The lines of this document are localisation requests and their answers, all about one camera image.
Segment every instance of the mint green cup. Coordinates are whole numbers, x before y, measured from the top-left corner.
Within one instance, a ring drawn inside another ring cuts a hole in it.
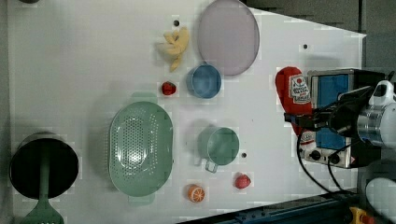
[[[239,151],[239,138],[229,128],[209,127],[201,132],[198,148],[206,159],[205,169],[214,174],[218,166],[235,160]]]

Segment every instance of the robotic arm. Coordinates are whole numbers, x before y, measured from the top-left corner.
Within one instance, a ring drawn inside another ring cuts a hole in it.
[[[380,81],[375,89],[364,87],[341,94],[338,101],[315,109],[312,115],[285,113],[285,121],[317,132],[329,128],[344,137],[374,146],[396,148],[396,95],[393,85]]]

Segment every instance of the mint green colander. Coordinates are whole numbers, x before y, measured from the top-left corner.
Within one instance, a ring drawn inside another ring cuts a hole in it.
[[[118,190],[145,197],[160,189],[171,174],[173,126],[155,95],[134,94],[134,101],[113,119],[108,165]]]

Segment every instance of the black pot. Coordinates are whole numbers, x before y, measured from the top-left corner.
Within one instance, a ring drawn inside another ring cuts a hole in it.
[[[33,3],[38,2],[39,0],[20,0],[20,1],[23,3],[33,4]]]
[[[31,199],[38,199],[44,148],[49,149],[49,198],[67,191],[78,176],[78,156],[73,148],[48,134],[31,135],[20,145],[9,165],[12,185]]]

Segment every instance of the green spatula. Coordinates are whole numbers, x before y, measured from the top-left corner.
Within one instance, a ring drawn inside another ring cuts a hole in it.
[[[64,219],[49,202],[50,158],[47,148],[43,148],[40,164],[40,195],[38,203],[21,224],[51,223],[64,224]]]

